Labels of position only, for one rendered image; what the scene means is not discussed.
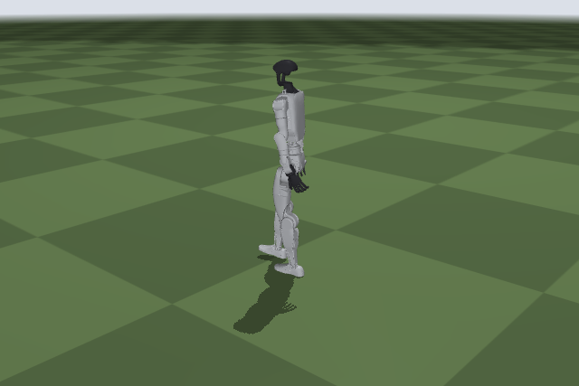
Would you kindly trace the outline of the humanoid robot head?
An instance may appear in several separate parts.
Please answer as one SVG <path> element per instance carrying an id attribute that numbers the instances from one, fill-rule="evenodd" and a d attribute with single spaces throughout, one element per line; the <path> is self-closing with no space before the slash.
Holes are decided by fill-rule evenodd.
<path id="1" fill-rule="evenodd" d="M 297 64 L 291 60 L 278 61 L 273 66 L 273 70 L 277 74 L 278 85 L 283 86 L 284 89 L 286 89 L 286 93 L 294 93 L 295 94 L 295 93 L 299 92 L 297 89 L 294 88 L 292 82 L 285 81 L 285 76 L 290 75 L 291 71 L 296 71 L 297 69 L 298 69 Z M 281 77 L 281 81 L 280 81 L 280 75 L 281 74 L 282 74 L 282 77 Z M 283 92 L 285 92 L 285 91 L 283 91 Z"/>

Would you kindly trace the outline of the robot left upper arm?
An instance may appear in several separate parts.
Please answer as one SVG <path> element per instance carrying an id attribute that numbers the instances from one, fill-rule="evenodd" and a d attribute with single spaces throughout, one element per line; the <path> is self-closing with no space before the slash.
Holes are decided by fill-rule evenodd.
<path id="1" fill-rule="evenodd" d="M 282 135 L 284 135 L 284 137 L 287 141 L 288 140 L 287 110 L 289 108 L 289 103 L 288 103 L 287 97 L 279 97 L 279 98 L 273 100 L 272 108 L 273 108 L 273 111 L 275 113 L 276 125 L 279 129 L 278 133 L 281 133 Z M 278 133 L 276 133 L 276 134 L 278 134 Z"/>

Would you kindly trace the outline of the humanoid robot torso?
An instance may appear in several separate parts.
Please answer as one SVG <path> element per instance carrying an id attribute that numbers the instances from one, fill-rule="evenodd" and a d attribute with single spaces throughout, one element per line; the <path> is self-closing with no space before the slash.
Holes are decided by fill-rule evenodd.
<path id="1" fill-rule="evenodd" d="M 285 91 L 285 92 L 283 92 Z M 289 157 L 292 163 L 295 164 L 297 173 L 300 172 L 305 164 L 305 155 L 300 150 L 300 145 L 297 143 L 305 135 L 305 107 L 304 97 L 302 92 L 298 89 L 298 93 L 286 93 L 284 89 L 278 96 L 287 97 L 289 108 L 287 110 L 288 121 L 288 140 Z M 276 98 L 276 99 L 277 99 Z M 279 130 L 279 129 L 278 129 Z"/>

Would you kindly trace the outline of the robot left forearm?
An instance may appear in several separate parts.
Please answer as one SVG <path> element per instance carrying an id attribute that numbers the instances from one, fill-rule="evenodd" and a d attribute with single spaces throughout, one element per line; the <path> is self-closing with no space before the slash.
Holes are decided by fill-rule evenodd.
<path id="1" fill-rule="evenodd" d="M 274 140 L 279 150 L 280 164 L 283 167 L 284 173 L 285 174 L 292 173 L 290 169 L 290 165 L 292 165 L 289 153 L 290 146 L 287 145 L 286 139 L 284 135 L 282 135 L 281 133 L 276 134 Z"/>

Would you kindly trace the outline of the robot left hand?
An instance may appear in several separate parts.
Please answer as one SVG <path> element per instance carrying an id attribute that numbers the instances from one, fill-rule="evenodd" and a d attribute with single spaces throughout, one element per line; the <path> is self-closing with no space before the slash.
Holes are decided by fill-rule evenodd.
<path id="1" fill-rule="evenodd" d="M 292 173 L 285 174 L 286 176 L 289 177 L 289 179 L 288 179 L 289 188 L 292 190 L 292 187 L 293 187 L 293 189 L 295 190 L 296 193 L 299 193 L 299 192 L 303 193 L 304 191 L 307 190 L 307 188 L 309 188 L 309 186 L 306 186 L 304 183 L 302 183 L 301 179 L 295 174 L 296 170 L 294 169 L 293 165 L 289 165 L 289 167 L 290 167 Z"/>

